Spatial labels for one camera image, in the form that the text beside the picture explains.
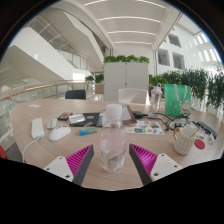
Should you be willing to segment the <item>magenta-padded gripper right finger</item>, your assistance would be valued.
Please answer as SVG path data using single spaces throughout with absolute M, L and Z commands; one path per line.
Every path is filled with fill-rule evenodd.
M 129 145 L 129 154 L 143 185 L 150 184 L 182 169 L 165 153 L 155 154 L 134 144 Z

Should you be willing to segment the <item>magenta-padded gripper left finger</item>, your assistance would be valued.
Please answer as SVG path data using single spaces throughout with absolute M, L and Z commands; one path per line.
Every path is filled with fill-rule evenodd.
M 58 156 L 44 170 L 81 186 L 93 155 L 93 145 L 89 145 L 67 157 Z

